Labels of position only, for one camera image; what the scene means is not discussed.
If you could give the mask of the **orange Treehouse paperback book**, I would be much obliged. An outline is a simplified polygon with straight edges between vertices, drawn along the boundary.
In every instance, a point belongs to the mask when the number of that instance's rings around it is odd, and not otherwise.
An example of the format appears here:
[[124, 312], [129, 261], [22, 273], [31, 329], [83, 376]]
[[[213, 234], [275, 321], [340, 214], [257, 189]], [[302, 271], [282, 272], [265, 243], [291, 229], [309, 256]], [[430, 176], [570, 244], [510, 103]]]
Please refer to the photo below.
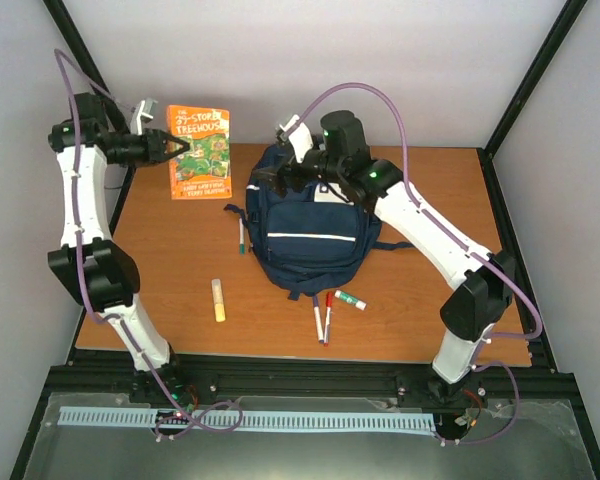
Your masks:
[[189, 145], [169, 161], [171, 199], [231, 198], [230, 112], [171, 104], [166, 122], [169, 133]]

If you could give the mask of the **navy blue backpack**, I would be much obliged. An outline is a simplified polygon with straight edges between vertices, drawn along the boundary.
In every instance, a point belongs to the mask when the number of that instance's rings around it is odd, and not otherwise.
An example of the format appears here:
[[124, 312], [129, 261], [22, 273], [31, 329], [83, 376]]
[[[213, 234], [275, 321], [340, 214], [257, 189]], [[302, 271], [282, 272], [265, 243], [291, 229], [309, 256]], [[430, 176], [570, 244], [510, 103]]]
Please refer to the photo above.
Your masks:
[[240, 216], [250, 251], [266, 277], [296, 301], [350, 282], [372, 250], [393, 251], [409, 242], [379, 240], [382, 222], [362, 207], [345, 203], [313, 180], [301, 192], [281, 197], [250, 176], [245, 207], [226, 211]]

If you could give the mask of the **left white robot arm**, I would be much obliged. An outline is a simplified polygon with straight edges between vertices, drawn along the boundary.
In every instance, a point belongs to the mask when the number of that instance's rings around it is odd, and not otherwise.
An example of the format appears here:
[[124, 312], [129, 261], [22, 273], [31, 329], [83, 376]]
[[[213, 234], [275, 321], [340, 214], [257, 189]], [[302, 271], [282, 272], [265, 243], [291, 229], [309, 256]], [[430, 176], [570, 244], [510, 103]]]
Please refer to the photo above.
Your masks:
[[130, 130], [112, 131], [103, 102], [94, 94], [70, 98], [70, 119], [52, 127], [48, 142], [61, 170], [64, 226], [59, 249], [47, 255], [52, 273], [98, 322], [110, 325], [129, 351], [141, 382], [166, 402], [181, 400], [188, 378], [178, 369], [169, 342], [153, 325], [140, 300], [135, 261], [115, 244], [106, 218], [108, 166], [144, 167], [173, 158], [187, 142], [149, 127], [156, 102], [146, 98], [132, 110]]

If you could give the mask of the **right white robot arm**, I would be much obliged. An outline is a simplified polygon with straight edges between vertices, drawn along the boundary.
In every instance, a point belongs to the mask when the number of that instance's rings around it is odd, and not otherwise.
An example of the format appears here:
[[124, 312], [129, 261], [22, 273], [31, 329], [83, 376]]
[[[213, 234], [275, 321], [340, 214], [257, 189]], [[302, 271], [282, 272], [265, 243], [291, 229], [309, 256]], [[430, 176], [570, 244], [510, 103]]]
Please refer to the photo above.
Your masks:
[[346, 202], [392, 227], [436, 268], [451, 295], [440, 309], [445, 333], [431, 367], [441, 381], [460, 385], [511, 305], [514, 260], [455, 227], [417, 191], [405, 167], [373, 157], [353, 112], [330, 112], [320, 125], [322, 144], [299, 115], [280, 124], [280, 155], [254, 170], [254, 178], [281, 197], [302, 192], [312, 181], [336, 184]]

